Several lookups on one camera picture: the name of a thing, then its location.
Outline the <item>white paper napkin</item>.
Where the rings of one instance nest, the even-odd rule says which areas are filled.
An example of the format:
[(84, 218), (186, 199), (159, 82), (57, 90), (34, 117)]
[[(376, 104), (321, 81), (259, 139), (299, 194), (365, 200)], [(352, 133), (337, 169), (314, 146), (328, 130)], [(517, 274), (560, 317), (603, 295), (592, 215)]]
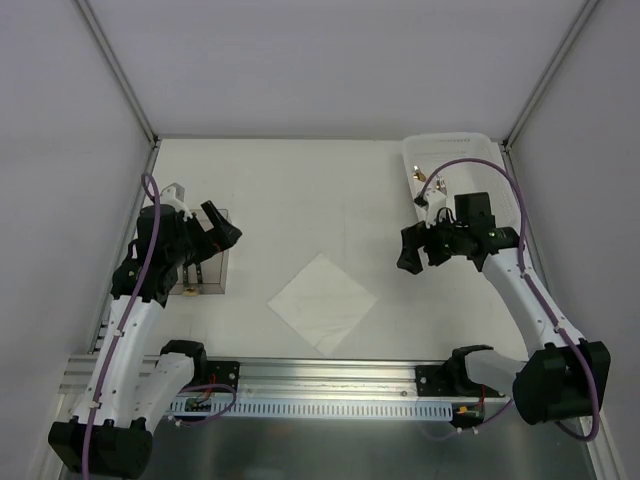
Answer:
[(323, 254), (269, 302), (269, 308), (324, 356), (331, 356), (377, 298)]

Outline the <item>black handled steel fork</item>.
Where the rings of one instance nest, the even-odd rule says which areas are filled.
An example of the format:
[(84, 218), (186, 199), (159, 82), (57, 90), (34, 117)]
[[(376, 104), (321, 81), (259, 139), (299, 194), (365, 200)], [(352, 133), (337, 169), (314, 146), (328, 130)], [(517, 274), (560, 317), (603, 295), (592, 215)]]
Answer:
[(197, 278), (197, 291), (199, 294), (204, 294), (204, 278), (202, 265), (200, 263), (195, 264), (196, 278)]

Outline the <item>black handled steel spoon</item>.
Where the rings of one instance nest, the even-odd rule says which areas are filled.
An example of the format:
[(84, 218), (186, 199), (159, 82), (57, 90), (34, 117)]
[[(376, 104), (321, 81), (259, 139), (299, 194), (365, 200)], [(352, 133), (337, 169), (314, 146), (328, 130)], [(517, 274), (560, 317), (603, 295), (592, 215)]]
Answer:
[(189, 280), (189, 268), (187, 266), (182, 267), (182, 289), (183, 291), (187, 289), (192, 289), (191, 283)]

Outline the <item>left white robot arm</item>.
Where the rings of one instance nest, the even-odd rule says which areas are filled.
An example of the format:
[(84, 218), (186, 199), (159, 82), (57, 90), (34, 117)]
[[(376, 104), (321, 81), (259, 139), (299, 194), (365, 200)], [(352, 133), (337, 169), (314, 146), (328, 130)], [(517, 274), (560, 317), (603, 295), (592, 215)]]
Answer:
[(237, 388), (228, 377), (209, 370), (201, 342), (170, 340), (151, 374), (139, 375), (144, 345), (164, 313), (178, 272), (200, 265), (233, 247), (242, 232), (210, 201), (201, 205), (210, 223), (176, 201), (143, 208), (136, 236), (114, 271), (106, 334), (91, 378), (69, 420), (52, 424), (48, 443), (63, 465), (84, 478), (92, 475), (138, 479), (149, 463), (154, 431), (181, 393), (216, 393), (232, 398)]

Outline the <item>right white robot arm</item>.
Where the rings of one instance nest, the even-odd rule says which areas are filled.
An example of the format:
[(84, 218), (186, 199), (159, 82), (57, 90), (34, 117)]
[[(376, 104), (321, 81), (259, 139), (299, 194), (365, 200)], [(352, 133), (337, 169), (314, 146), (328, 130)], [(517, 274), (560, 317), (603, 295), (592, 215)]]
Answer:
[(454, 257), (471, 261), (501, 297), (527, 351), (517, 361), (488, 345), (459, 347), (441, 368), (449, 387), (463, 396), (481, 386), (503, 393), (530, 425), (597, 419), (610, 353), (603, 342), (587, 341), (551, 299), (518, 232), (497, 226), (488, 193), (457, 195), (449, 208), (446, 195), (427, 189), (415, 202), (425, 218), (402, 230), (398, 268), (417, 275)]

